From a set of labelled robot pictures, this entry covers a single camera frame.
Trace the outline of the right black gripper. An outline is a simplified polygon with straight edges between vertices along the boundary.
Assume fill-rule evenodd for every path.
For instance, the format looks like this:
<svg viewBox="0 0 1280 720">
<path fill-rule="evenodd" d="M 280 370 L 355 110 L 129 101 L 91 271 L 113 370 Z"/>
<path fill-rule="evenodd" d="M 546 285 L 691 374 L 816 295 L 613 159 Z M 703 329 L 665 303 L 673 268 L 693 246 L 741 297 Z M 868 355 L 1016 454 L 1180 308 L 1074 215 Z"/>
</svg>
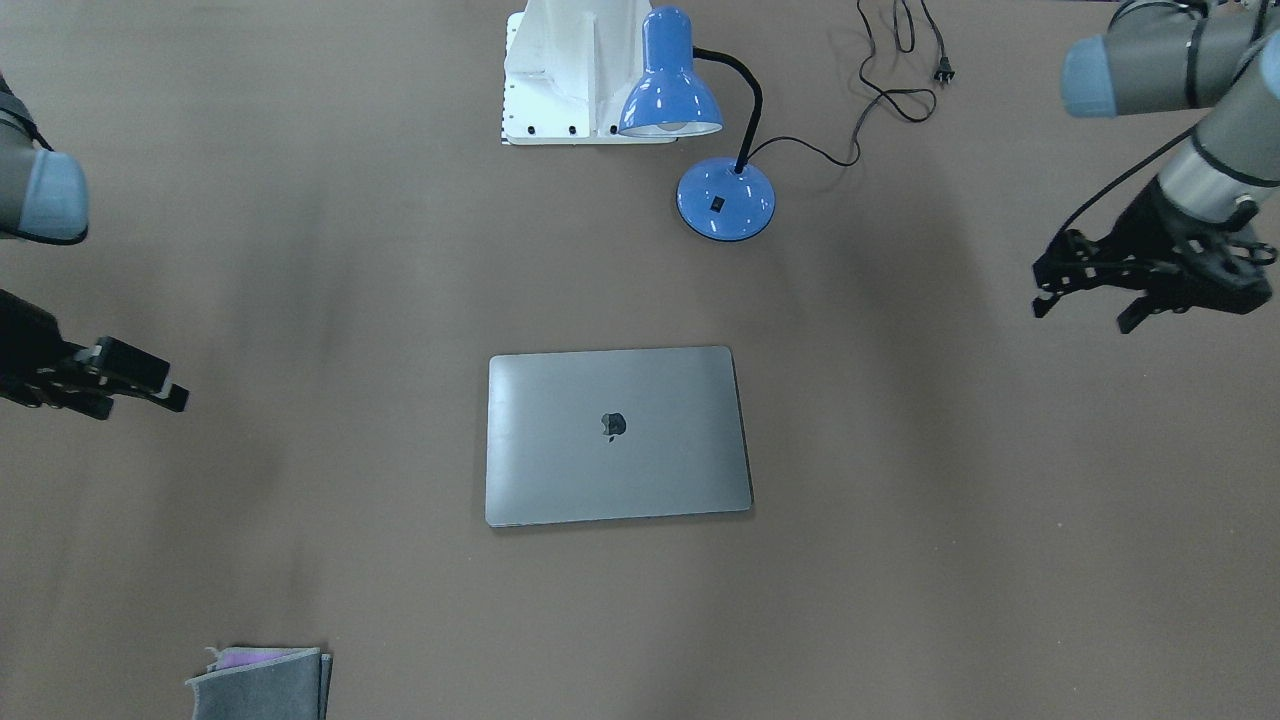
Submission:
<svg viewBox="0 0 1280 720">
<path fill-rule="evenodd" d="M 1 395 L 23 407 L 55 407 L 104 421 L 116 395 L 183 413 L 189 391 L 170 363 L 111 336 L 88 346 L 61 337 L 55 316 L 1 292 Z"/>
</svg>

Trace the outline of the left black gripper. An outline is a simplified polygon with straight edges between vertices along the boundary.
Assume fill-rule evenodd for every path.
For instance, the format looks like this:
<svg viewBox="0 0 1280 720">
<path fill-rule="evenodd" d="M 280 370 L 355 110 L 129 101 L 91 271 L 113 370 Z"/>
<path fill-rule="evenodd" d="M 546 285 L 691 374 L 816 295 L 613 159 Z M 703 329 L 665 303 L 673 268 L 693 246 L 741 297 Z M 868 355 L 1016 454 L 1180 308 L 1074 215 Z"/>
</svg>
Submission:
<svg viewBox="0 0 1280 720">
<path fill-rule="evenodd" d="M 1169 311 L 1170 301 L 1212 301 L 1215 286 L 1187 251 L 1190 240 L 1215 232 L 1216 224 L 1188 213 L 1152 179 L 1107 234 L 1092 240 L 1071 222 L 1056 232 L 1032 264 L 1034 318 L 1046 318 L 1068 293 L 1103 286 L 1138 290 L 1146 293 L 1116 318 L 1119 332 L 1130 334 L 1148 318 Z"/>
</svg>

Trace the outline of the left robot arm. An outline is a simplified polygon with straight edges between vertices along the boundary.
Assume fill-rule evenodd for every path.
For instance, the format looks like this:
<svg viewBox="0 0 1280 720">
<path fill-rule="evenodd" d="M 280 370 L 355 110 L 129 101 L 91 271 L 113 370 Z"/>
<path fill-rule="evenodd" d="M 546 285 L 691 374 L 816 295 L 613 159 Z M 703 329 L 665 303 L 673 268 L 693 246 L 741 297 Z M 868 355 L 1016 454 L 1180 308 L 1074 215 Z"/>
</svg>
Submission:
<svg viewBox="0 0 1280 720">
<path fill-rule="evenodd" d="M 1279 186 L 1277 5 L 1222 13 L 1219 1 L 1123 1 L 1102 35 L 1074 44 L 1060 96 L 1080 118 L 1201 109 L 1166 143 L 1171 160 L 1100 240 L 1064 222 L 1033 263 L 1032 310 L 1065 296 L 1133 290 L 1120 332 L 1160 313 L 1244 315 L 1274 295 L 1277 250 L 1252 222 Z"/>
</svg>

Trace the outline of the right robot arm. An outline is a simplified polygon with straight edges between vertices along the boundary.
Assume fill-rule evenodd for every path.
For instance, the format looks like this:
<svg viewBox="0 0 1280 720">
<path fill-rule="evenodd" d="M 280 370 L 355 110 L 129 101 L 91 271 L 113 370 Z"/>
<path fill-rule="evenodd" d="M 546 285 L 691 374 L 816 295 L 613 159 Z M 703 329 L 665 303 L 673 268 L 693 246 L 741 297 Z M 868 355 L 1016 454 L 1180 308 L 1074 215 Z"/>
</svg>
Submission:
<svg viewBox="0 0 1280 720">
<path fill-rule="evenodd" d="M 55 247 L 83 242 L 90 192 L 82 165 L 50 145 L 6 81 L 1 124 L 3 237 Z M 170 413 L 189 402 L 166 360 L 111 336 L 70 342 L 51 313 L 8 291 L 1 292 L 1 392 L 23 407 L 67 409 L 96 420 L 109 419 L 116 396 Z"/>
</svg>

